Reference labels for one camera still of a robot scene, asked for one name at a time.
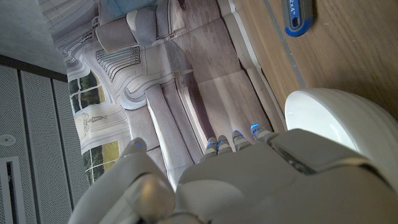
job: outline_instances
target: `robot finger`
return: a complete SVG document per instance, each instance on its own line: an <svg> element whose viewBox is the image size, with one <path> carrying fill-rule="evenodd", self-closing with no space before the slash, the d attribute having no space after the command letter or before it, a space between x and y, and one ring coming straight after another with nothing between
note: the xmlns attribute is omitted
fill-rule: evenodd
<svg viewBox="0 0 398 224"><path fill-rule="evenodd" d="M232 141L234 142L236 152L251 146L251 143L238 130L232 132Z"/></svg>
<svg viewBox="0 0 398 224"><path fill-rule="evenodd" d="M218 155L226 152L232 152L231 146L229 146L227 138L224 135L220 135L218 137Z"/></svg>

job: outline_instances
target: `white robotic arm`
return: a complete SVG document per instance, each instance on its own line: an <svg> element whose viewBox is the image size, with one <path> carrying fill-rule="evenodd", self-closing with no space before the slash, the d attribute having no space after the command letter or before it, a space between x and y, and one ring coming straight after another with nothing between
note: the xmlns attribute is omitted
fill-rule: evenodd
<svg viewBox="0 0 398 224"><path fill-rule="evenodd" d="M70 223L396 223L394 189L371 161L299 129L251 127L251 145L233 132L209 139L201 161L185 170L174 193L131 141L90 187Z"/></svg>

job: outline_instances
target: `window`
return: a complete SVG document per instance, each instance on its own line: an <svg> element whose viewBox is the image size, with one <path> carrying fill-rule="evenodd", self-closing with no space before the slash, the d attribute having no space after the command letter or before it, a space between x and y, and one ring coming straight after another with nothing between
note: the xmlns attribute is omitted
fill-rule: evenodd
<svg viewBox="0 0 398 224"><path fill-rule="evenodd" d="M103 87L93 72L90 72L85 77L70 81L68 85L74 113L89 105L96 105L106 101Z"/></svg>
<svg viewBox="0 0 398 224"><path fill-rule="evenodd" d="M90 185L111 168L118 157L118 141L94 147L83 153L83 165Z"/></svg>

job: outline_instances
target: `metal panel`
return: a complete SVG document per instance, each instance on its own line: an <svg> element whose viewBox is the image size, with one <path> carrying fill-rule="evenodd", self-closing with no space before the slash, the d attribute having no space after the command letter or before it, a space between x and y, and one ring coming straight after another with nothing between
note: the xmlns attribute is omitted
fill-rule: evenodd
<svg viewBox="0 0 398 224"><path fill-rule="evenodd" d="M6 222L6 217L4 213L4 203L2 199L2 188L1 188L1 180L0 180L0 223L5 223Z"/></svg>
<svg viewBox="0 0 398 224"><path fill-rule="evenodd" d="M21 72L41 223L66 223L72 212L51 81Z"/></svg>
<svg viewBox="0 0 398 224"><path fill-rule="evenodd" d="M26 222L36 223L32 179L30 176L17 70L0 66L0 77L2 78L2 87L0 88L0 95L2 96L0 98L0 133L11 134L16 138L16 143L14 145L0 146L0 157L18 156L21 165ZM3 206L0 206L0 214L3 214L0 215L0 223L4 223Z"/></svg>
<svg viewBox="0 0 398 224"><path fill-rule="evenodd" d="M77 135L75 120L72 115L72 107L69 99L68 84L60 81L53 81L55 99L57 102L61 136L67 162L68 175L70 180L72 200L76 205L80 197L88 189L88 181L81 158L80 140Z"/></svg>

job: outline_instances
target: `blue led light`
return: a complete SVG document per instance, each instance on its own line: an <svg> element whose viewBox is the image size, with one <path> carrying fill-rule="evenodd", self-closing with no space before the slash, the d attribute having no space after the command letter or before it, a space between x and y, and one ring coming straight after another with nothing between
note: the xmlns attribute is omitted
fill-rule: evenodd
<svg viewBox="0 0 398 224"><path fill-rule="evenodd" d="M250 126L250 129L257 127L257 126L260 126L260 124L254 124L254 125Z"/></svg>

